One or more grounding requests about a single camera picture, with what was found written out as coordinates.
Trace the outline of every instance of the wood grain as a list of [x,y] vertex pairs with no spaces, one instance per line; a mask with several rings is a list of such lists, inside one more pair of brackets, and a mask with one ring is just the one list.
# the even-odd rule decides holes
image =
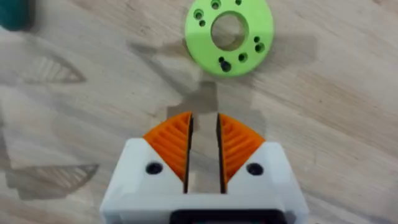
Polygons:
[[398,223],[398,1],[267,2],[271,52],[237,79],[191,60],[188,0],[37,0],[32,32],[0,30],[0,223],[99,223],[125,140],[185,110],[196,191],[222,112],[283,145],[310,223]]

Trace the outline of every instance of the center hole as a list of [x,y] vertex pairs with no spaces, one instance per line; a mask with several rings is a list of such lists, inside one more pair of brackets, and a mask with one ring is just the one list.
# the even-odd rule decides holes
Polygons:
[[211,28],[214,44],[227,51],[236,50],[244,41],[244,26],[238,16],[226,14],[217,18]]

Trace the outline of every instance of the black screw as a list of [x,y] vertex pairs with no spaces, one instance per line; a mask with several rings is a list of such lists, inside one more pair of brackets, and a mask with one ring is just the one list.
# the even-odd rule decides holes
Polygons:
[[246,166],[246,169],[251,175],[262,175],[264,173],[264,168],[258,163],[250,163]]
[[223,72],[229,72],[231,70],[231,64],[227,61],[222,61],[220,63],[221,65],[221,69],[223,70]]
[[151,162],[146,167],[146,172],[150,175],[159,174],[162,172],[162,170],[163,170],[163,166],[162,166],[162,164],[160,164],[158,162]]

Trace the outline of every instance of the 3d printed part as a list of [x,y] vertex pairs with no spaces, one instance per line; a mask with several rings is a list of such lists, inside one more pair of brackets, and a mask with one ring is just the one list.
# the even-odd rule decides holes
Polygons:
[[[224,15],[239,18],[245,30],[235,50],[218,48],[211,37],[215,21]],[[274,22],[265,0],[196,0],[188,12],[185,39],[191,56],[204,70],[222,77],[244,75],[266,57],[274,37]]]

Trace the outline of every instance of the screw hole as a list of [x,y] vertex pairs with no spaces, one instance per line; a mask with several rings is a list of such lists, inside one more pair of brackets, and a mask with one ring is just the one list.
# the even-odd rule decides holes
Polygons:
[[256,162],[247,165],[246,169],[251,175],[262,175],[264,173],[264,168]]
[[199,26],[204,27],[205,25],[206,25],[206,22],[205,22],[205,21],[200,21],[200,22],[199,22]]
[[213,9],[219,9],[220,6],[221,6],[221,1],[220,0],[212,0],[211,7]]
[[221,62],[221,69],[223,70],[223,72],[229,72],[231,71],[231,64],[227,61],[222,61]]
[[246,53],[241,53],[239,54],[238,59],[240,62],[245,62],[248,59],[248,55]]
[[255,47],[255,50],[256,50],[257,53],[263,52],[264,49],[265,49],[265,46],[264,46],[263,43],[257,44],[256,47]]
[[198,20],[203,18],[203,11],[201,9],[195,10],[195,12],[193,13],[193,17]]
[[147,174],[150,174],[150,175],[159,174],[162,172],[162,170],[163,170],[163,166],[162,166],[162,164],[160,164],[158,162],[151,162],[146,167],[146,172],[147,172]]

